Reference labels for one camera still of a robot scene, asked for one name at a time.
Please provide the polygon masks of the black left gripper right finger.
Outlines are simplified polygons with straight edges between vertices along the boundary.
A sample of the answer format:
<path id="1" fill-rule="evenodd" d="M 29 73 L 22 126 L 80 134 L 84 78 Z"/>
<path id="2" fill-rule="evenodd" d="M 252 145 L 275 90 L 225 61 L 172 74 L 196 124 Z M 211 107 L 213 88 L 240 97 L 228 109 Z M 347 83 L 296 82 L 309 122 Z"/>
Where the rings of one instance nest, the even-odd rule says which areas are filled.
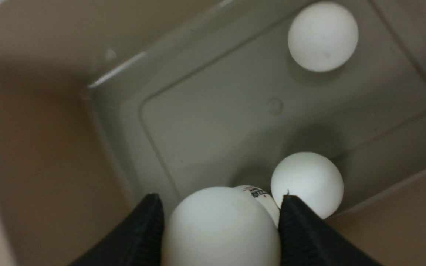
<path id="1" fill-rule="evenodd" d="M 380 266 L 328 225 L 298 196 L 283 197 L 278 232 L 281 266 Z"/>

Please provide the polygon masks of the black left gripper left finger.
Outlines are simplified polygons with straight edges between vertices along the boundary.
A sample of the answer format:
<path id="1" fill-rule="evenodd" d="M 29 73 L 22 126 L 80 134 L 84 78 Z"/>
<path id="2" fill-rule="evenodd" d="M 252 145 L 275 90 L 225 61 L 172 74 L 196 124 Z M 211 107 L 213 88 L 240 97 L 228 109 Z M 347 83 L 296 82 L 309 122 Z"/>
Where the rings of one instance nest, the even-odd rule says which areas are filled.
<path id="1" fill-rule="evenodd" d="M 159 194 L 147 194 L 115 229 L 70 265 L 159 266 L 164 227 Z"/>

